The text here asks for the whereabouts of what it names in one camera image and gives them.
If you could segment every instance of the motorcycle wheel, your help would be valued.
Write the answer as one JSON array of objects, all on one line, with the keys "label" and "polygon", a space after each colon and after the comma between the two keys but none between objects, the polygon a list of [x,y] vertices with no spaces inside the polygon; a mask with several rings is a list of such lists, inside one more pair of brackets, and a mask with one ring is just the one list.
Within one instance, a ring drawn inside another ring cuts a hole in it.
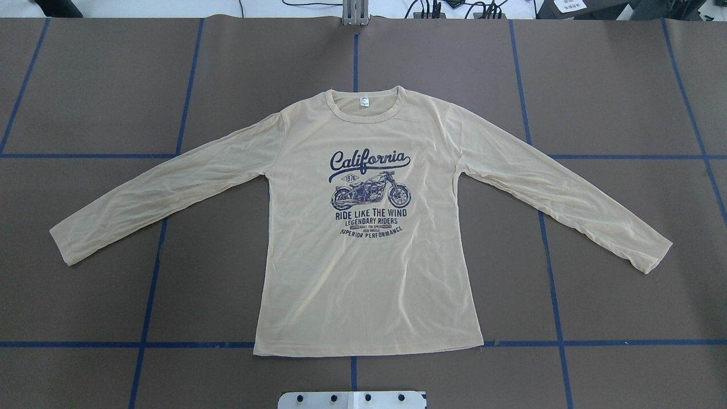
[{"label": "motorcycle wheel", "polygon": [[340,188],[336,190],[335,193],[333,193],[333,199],[331,201],[331,205],[336,210],[348,210],[351,208],[351,204],[336,204],[339,200],[345,199],[346,195],[348,195],[351,192],[351,189],[349,188]]},{"label": "motorcycle wheel", "polygon": [[391,188],[391,190],[389,190],[389,202],[391,202],[391,205],[394,207],[401,209],[411,202],[411,194],[409,194],[409,189],[404,185],[397,183],[396,187],[399,190],[399,194],[396,194],[396,190]]}]

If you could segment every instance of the cream shirt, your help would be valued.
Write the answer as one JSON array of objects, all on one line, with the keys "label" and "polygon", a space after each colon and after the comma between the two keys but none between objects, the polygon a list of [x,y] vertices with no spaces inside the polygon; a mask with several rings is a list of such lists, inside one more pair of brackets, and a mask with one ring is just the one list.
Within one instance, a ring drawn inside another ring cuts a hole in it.
[{"label": "cream shirt", "polygon": [[671,245],[532,146],[403,87],[328,90],[294,103],[144,172],[50,232],[71,265],[264,175],[270,232],[255,354],[463,349],[483,339],[459,234],[461,173],[586,234],[643,273]]}]

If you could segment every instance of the white tag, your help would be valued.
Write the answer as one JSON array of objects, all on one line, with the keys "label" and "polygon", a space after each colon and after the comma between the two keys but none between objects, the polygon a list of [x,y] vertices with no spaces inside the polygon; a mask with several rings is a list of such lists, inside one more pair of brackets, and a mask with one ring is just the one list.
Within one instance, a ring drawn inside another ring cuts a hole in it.
[{"label": "white tag", "polygon": [[569,13],[586,8],[583,0],[555,0],[554,2],[561,13]]}]

